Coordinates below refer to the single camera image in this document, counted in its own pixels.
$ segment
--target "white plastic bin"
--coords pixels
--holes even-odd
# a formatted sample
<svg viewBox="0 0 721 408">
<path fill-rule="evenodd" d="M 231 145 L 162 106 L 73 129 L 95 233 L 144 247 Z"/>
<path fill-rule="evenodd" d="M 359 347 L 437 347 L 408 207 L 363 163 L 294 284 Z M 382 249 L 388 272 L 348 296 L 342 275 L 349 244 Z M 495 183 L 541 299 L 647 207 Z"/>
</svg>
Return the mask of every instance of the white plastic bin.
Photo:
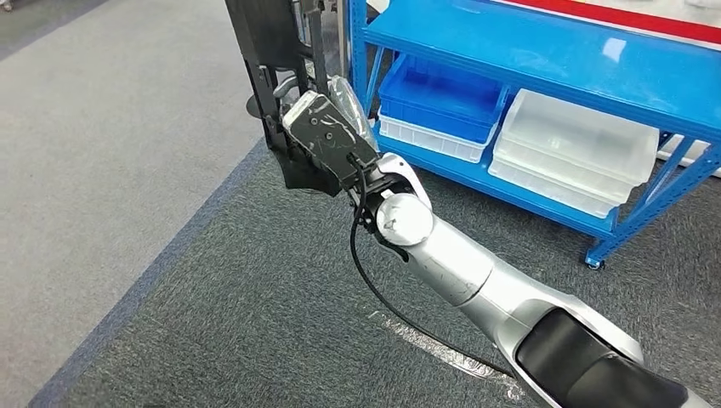
<svg viewBox="0 0 721 408">
<path fill-rule="evenodd" d="M 656 161 L 658 130 L 522 89 L 499 134 L 499 142 L 503 140 L 510 143 L 494 150 L 499 156 L 517 162 L 524 157 L 524 166 L 532 162 L 534 170 L 551 178 L 627 198 L 625 187 L 614 186 L 613 180 L 632 187 L 648 181 Z M 535 158 L 528 150 L 536 152 Z"/>
<path fill-rule="evenodd" d="M 420 127 L 380 114 L 378 114 L 378 120 L 381 122 L 380 133 L 387 138 L 406 142 L 466 162 L 480 162 L 483 149 L 488 145 L 488 142 L 484 144 L 474 143 L 447 133 L 438 132 L 427 127 Z M 488 138 L 489 141 L 492 139 L 495 129 L 496 126 L 491 130 L 491 136 Z"/>
<path fill-rule="evenodd" d="M 620 202 L 564 184 L 529 170 L 517 162 L 506 161 L 496 156 L 488 167 L 488 173 L 599 218 L 607 217 L 610 210 L 621 205 Z"/>
</svg>

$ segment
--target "blue plastic bin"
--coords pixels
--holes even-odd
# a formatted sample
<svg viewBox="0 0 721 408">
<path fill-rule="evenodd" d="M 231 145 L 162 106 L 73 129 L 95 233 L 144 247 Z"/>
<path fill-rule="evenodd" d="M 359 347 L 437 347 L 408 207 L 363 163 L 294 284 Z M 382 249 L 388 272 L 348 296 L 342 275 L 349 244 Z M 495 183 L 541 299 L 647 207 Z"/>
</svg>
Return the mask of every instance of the blue plastic bin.
<svg viewBox="0 0 721 408">
<path fill-rule="evenodd" d="M 381 114 L 485 143 L 508 87 L 472 72 L 401 55 L 378 90 Z"/>
</svg>

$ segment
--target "black wire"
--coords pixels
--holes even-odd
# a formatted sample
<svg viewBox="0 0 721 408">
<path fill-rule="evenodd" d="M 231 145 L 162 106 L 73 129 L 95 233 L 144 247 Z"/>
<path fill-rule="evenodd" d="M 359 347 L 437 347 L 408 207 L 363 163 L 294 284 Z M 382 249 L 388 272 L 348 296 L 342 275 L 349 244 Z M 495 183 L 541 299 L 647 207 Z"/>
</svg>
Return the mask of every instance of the black wire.
<svg viewBox="0 0 721 408">
<path fill-rule="evenodd" d="M 496 370 L 502 374 L 505 374 L 511 378 L 514 378 L 515 375 L 509 371 L 506 368 L 503 368 L 487 359 L 484 359 L 476 354 L 469 353 L 468 351 L 463 350 L 462 348 L 459 348 L 458 346 L 451 344 L 447 342 L 446 340 L 443 340 L 442 338 L 439 338 L 435 334 L 431 333 L 430 331 L 424 329 L 422 326 L 420 326 L 415 321 L 411 320 L 409 317 L 407 317 L 405 314 L 402 314 L 398 309 L 395 308 L 393 304 L 391 304 L 388 299 L 386 299 L 383 294 L 376 288 L 376 286 L 371 281 L 371 278 L 368 277 L 368 274 L 366 273 L 366 270 L 363 269 L 363 265 L 361 265 L 361 261 L 358 259 L 358 252 L 355 248 L 355 236 L 358 231 L 358 224 L 360 224 L 363 220 L 363 209 L 366 207 L 366 177 L 363 175 L 363 168 L 361 165 L 349 157 L 350 163 L 355 167 L 355 171 L 357 172 L 358 179 L 360 180 L 360 198 L 359 198 L 359 204 L 358 207 L 355 209 L 355 214 L 353 216 L 353 224 L 350 226 L 350 256 L 353 258 L 353 263 L 355 264 L 355 267 L 358 269 L 358 273 L 360 274 L 360 277 L 363 278 L 363 281 L 368 285 L 368 288 L 371 289 L 371 292 L 373 292 L 374 295 L 376 295 L 376 298 L 381 301 L 383 306 L 386 307 L 386 309 L 390 310 L 394 315 L 398 316 L 399 319 L 403 320 L 408 326 L 412 327 L 413 329 L 417 330 L 418 332 L 421 332 L 423 335 L 430 337 L 437 343 L 440 343 L 444 345 L 445 347 L 455 351 L 456 353 L 460 353 L 463 356 L 478 361 L 479 363 L 489 366 L 491 369 Z"/>
</svg>

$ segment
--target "scuff mark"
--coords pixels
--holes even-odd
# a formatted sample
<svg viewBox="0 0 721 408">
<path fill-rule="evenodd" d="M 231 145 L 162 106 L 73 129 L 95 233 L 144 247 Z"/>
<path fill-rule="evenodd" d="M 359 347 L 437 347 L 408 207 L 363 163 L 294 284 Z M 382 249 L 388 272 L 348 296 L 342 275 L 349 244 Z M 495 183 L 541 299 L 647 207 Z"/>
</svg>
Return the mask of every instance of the scuff mark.
<svg viewBox="0 0 721 408">
<path fill-rule="evenodd" d="M 469 357 L 466 357 L 465 355 L 436 342 L 434 339 L 425 336 L 416 329 L 409 327 L 398 320 L 390 319 L 386 317 L 385 314 L 381 314 L 378 311 L 370 314 L 368 319 L 371 319 L 376 315 L 379 319 L 383 319 L 383 327 L 391 330 L 403 340 L 406 340 L 426 353 L 433 355 L 438 360 L 441 360 L 449 366 L 455 367 L 470 376 L 503 385 L 506 388 L 506 397 L 513 402 L 520 401 L 520 399 L 525 395 L 523 389 L 521 389 L 520 385 L 513 378 L 493 370 L 488 365 L 479 361 L 470 359 Z"/>
</svg>

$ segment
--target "blue metal shelf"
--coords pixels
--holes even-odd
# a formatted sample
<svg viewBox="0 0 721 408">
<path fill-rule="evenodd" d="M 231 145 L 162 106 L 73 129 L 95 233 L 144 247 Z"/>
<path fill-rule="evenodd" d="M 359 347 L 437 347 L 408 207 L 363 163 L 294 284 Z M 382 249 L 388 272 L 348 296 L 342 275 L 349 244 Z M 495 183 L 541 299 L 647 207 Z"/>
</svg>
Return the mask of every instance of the blue metal shelf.
<svg viewBox="0 0 721 408">
<path fill-rule="evenodd" d="M 598 237 L 586 256 L 592 267 L 721 167 L 719 51 L 490 0 L 392 0 L 367 25 L 365 0 L 348 1 L 353 87 L 366 108 L 391 48 L 684 135 L 623 220 L 617 210 L 595 218 L 490 176 L 492 147 L 474 165 L 379 138 L 419 167 Z M 367 43 L 378 45 L 370 84 Z M 711 145 L 675 174 L 695 139 Z"/>
<path fill-rule="evenodd" d="M 613 236 L 611 231 L 616 226 L 618 208 L 611 211 L 606 218 L 596 218 L 543 195 L 493 177 L 488 173 L 488 166 L 491 165 L 492 146 L 485 149 L 480 163 L 470 163 L 386 138 L 378 133 L 376 133 L 376 138 L 381 151 L 397 153 L 414 166 L 439 174 L 471 189 L 482 191 L 499 200 L 510 202 L 586 234 L 598 238 Z"/>
<path fill-rule="evenodd" d="M 393 0 L 367 42 L 699 139 L 721 139 L 721 52 L 477 0 Z M 690 86 L 689 80 L 702 86 Z"/>
</svg>

